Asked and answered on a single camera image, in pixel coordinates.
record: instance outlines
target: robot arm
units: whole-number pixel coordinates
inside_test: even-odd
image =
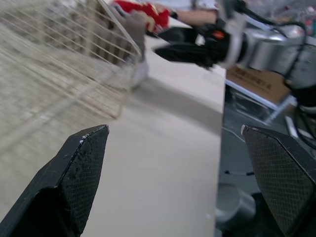
[[[195,63],[206,68],[213,64],[225,69],[237,65],[281,74],[301,109],[316,117],[316,45],[307,41],[304,31],[291,38],[282,32],[291,24],[303,30],[304,25],[279,24],[262,18],[251,12],[242,0],[219,0],[218,4],[221,20],[215,25],[190,30],[171,28],[159,35],[170,44],[155,52],[169,61]],[[264,27],[250,24],[249,18]],[[204,37],[204,45],[195,44],[198,34]]]

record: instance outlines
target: person's arm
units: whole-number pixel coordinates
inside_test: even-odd
[[[173,9],[161,4],[155,4],[157,11],[168,9],[173,12]],[[175,11],[178,15],[177,20],[188,24],[190,26],[201,26],[204,24],[214,24],[217,19],[217,10],[215,9],[201,9],[195,11]]]

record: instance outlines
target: white wire basket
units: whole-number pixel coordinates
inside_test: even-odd
[[[140,58],[102,0],[0,0],[0,220],[68,136],[120,115]]]

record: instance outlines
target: red toy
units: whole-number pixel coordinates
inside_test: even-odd
[[[115,0],[112,2],[118,11],[122,14],[131,14],[134,11],[141,13],[146,21],[146,27],[149,32],[158,33],[168,28],[169,11],[158,12],[153,4],[150,3],[134,3],[124,0]]]

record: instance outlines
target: brown cardboard box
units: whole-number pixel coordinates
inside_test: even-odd
[[[227,70],[226,78],[273,103],[281,102],[289,94],[283,77],[273,72],[234,67]]]

